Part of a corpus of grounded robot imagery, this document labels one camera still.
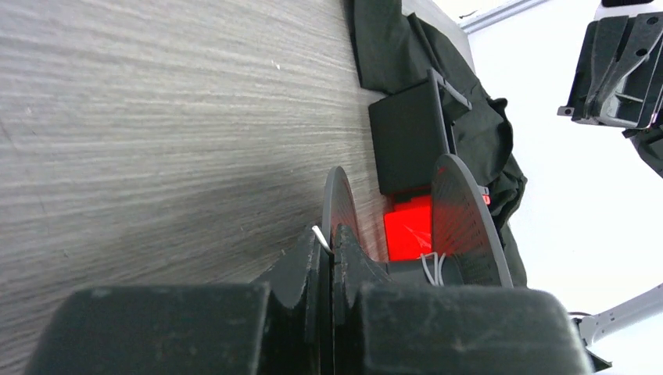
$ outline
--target gray wood grain surface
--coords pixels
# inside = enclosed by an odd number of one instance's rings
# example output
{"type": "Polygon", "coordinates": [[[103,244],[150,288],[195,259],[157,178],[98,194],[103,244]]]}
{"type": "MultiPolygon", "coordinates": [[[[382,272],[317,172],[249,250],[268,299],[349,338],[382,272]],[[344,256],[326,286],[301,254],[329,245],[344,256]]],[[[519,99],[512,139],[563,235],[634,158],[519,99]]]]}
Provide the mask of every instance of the gray wood grain surface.
{"type": "Polygon", "coordinates": [[[0,1],[0,373],[77,289],[252,280],[335,165],[386,259],[378,98],[340,0],[0,1]]]}

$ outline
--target black cloth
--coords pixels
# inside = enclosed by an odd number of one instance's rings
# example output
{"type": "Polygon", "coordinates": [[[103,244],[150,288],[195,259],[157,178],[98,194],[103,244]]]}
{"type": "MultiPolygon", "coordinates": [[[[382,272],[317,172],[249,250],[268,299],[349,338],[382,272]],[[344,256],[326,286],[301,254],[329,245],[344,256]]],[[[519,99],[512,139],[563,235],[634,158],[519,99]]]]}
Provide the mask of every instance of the black cloth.
{"type": "MultiPolygon", "coordinates": [[[[490,189],[490,210],[514,285],[526,286],[525,267],[507,225],[527,182],[511,154],[507,100],[492,100],[449,38],[414,14],[403,16],[400,0],[354,0],[349,9],[362,88],[394,94],[424,80],[433,67],[472,103],[472,111],[455,119],[457,153],[477,183],[490,189]]],[[[443,108],[452,101],[444,95],[443,108]]]]}

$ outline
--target black disc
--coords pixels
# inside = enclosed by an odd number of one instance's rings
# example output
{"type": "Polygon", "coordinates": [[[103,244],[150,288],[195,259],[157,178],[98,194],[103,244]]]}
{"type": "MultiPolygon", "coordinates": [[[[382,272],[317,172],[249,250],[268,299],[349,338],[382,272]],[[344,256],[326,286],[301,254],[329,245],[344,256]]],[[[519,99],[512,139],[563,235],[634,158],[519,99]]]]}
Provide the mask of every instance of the black disc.
{"type": "Polygon", "coordinates": [[[354,208],[352,190],[346,172],[340,166],[331,168],[324,186],[324,200],[322,203],[322,234],[327,243],[332,246],[332,238],[339,224],[352,228],[354,235],[359,238],[357,225],[357,211],[354,208]]]}

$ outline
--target red object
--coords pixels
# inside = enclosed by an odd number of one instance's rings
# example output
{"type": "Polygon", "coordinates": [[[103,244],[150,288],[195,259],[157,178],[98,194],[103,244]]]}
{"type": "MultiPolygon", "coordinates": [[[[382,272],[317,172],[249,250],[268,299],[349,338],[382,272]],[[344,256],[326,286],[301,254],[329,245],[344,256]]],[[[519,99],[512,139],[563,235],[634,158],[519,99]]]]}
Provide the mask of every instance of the red object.
{"type": "Polygon", "coordinates": [[[431,196],[397,203],[385,215],[389,260],[418,259],[431,252],[431,196]]]}

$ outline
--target white cable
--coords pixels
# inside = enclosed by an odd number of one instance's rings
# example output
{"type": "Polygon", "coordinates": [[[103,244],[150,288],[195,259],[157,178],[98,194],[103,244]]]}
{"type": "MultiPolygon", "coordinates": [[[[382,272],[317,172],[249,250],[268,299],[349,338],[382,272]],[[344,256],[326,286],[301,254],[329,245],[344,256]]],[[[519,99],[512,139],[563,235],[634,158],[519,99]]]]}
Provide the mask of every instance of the white cable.
{"type": "Polygon", "coordinates": [[[328,253],[332,253],[332,248],[329,247],[329,243],[327,243],[327,240],[324,239],[324,235],[322,234],[322,230],[320,230],[320,227],[317,225],[313,225],[311,228],[313,230],[313,233],[315,233],[315,238],[317,238],[317,241],[320,242],[320,246],[328,253]]]}
{"type": "Polygon", "coordinates": [[[421,254],[421,264],[424,266],[424,273],[426,274],[428,282],[431,283],[431,285],[433,286],[436,287],[444,286],[444,281],[442,280],[442,264],[444,263],[445,258],[446,254],[438,256],[437,252],[432,252],[430,254],[421,254]],[[431,275],[431,271],[428,270],[428,264],[426,263],[426,259],[430,256],[433,257],[433,273],[435,274],[435,277],[431,275]]]}

